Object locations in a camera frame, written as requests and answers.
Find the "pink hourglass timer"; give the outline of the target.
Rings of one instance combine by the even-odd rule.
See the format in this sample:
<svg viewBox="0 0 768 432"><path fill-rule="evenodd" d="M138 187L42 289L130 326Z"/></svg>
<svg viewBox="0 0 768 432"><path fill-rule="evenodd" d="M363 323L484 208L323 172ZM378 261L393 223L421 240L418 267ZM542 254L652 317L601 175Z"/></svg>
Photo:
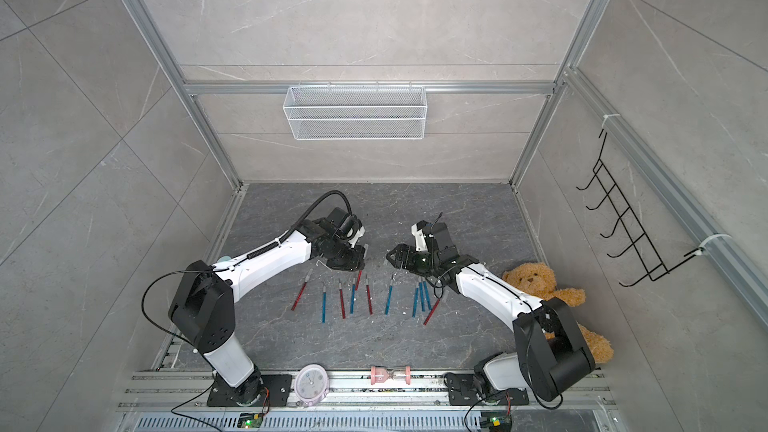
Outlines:
<svg viewBox="0 0 768 432"><path fill-rule="evenodd" d="M406 385L412 383L412 369L410 366L399 368L387 368L383 366L372 366L370 369L370 383L372 385L382 384L387 381L399 381Z"/></svg>

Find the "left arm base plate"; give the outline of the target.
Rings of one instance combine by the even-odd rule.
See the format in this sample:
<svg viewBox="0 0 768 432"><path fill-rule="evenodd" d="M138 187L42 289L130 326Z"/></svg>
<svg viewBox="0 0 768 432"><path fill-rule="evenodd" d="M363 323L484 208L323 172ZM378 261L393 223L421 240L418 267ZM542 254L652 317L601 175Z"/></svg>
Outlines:
<svg viewBox="0 0 768 432"><path fill-rule="evenodd" d="M216 376L206 405L208 407L285 407L291 392L290 374L256 374L238 387Z"/></svg>

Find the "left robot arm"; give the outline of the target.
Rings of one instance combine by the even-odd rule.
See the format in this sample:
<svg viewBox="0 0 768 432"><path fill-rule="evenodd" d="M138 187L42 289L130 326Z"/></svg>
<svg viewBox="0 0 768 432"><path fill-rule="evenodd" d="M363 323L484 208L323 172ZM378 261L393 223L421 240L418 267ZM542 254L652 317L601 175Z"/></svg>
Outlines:
<svg viewBox="0 0 768 432"><path fill-rule="evenodd" d="M337 271L364 267L361 220L341 208L304 218L282 236L214 264L198 261L182 274L168 317L180 335L236 389L258 376L257 366L237 337L238 303L278 274L314 259Z"/></svg>

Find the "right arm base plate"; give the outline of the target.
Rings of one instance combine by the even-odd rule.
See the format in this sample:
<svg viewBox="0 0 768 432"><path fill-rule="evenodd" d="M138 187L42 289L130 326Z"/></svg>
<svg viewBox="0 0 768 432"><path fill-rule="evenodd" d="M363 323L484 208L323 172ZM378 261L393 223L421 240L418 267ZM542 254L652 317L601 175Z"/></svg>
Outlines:
<svg viewBox="0 0 768 432"><path fill-rule="evenodd" d="M530 404L525 388L497 390L477 373L447 372L443 375L443 383L452 406L469 406L480 400L488 403L501 401L513 406Z"/></svg>

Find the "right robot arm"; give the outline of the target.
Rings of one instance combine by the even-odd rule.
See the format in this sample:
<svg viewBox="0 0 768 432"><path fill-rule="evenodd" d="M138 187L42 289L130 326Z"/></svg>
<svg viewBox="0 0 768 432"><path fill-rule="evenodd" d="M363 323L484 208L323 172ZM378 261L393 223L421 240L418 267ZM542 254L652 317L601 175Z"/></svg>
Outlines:
<svg viewBox="0 0 768 432"><path fill-rule="evenodd" d="M386 254L394 268L425 279L438 294L450 288L474 300L514 334L514 352L475 367L480 395L528 388L538 401L549 403L595 371L596 360L565 301L525 292L460 253L443 222L420 221L411 233L412 245L401 243Z"/></svg>

